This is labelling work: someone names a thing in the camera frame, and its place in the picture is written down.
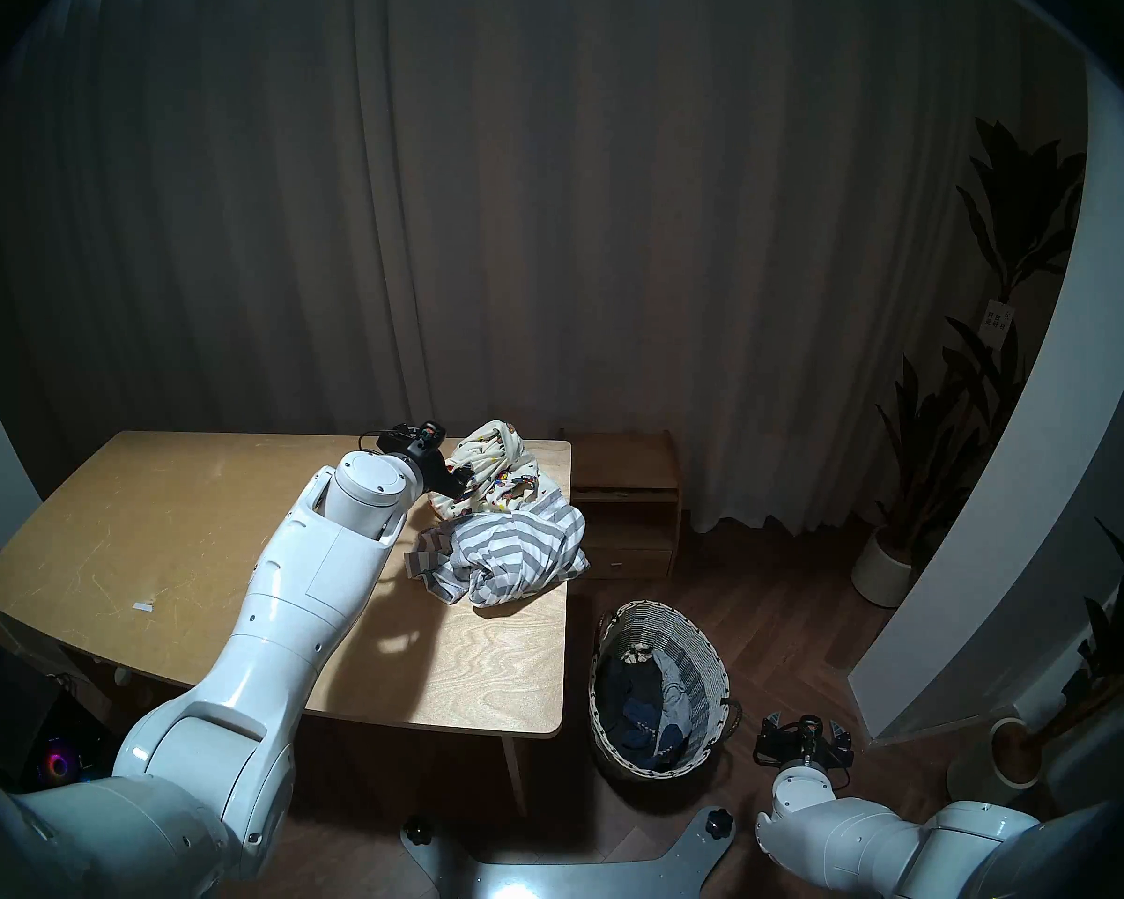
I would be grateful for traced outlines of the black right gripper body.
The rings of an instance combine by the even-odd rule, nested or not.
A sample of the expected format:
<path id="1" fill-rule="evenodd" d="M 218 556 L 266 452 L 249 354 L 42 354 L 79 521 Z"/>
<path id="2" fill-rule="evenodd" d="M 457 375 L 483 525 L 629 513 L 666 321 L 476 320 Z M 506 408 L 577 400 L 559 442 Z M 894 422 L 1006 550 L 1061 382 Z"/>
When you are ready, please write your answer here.
<path id="1" fill-rule="evenodd" d="M 817 715 L 803 715 L 783 724 L 780 732 L 763 732 L 762 725 L 754 745 L 754 761 L 759 766 L 783 768 L 789 764 L 847 770 L 853 765 L 851 738 L 832 738 L 825 735 L 825 723 Z"/>

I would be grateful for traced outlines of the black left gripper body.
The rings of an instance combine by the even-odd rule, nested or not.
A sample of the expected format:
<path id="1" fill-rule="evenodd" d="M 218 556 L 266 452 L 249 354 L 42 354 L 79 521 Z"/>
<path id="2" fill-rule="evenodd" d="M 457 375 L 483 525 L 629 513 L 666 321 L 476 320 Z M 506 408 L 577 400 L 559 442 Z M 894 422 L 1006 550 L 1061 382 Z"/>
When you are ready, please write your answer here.
<path id="1" fill-rule="evenodd" d="M 401 455 L 422 478 L 423 494 L 442 494 L 457 500 L 457 475 L 446 464 L 439 451 L 442 437 L 415 436 L 401 448 Z"/>

